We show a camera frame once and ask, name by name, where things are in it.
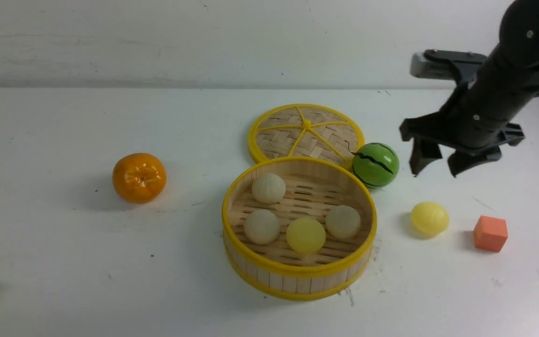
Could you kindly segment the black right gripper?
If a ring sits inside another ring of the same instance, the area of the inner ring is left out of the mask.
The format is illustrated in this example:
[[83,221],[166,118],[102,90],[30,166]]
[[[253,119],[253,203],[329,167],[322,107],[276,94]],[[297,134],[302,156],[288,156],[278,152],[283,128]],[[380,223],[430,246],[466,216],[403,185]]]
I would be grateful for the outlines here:
[[402,140],[413,140],[411,173],[417,177],[442,159],[439,145],[459,150],[447,160],[453,177],[500,160],[496,146],[504,143],[503,129],[538,92],[539,62],[516,65],[497,45],[469,81],[456,84],[438,111],[402,122]]

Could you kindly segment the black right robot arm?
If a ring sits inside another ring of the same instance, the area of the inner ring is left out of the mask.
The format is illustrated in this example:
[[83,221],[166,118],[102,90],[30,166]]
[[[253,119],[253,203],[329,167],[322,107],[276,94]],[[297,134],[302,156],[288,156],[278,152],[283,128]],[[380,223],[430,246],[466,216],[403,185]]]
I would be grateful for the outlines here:
[[455,90],[441,108],[400,125],[413,141],[410,169],[418,175],[443,156],[453,176],[501,159],[500,146],[524,140],[512,119],[539,94],[539,0],[516,0],[505,11],[499,42],[488,56],[428,49],[411,58],[410,72],[422,79],[452,80]]

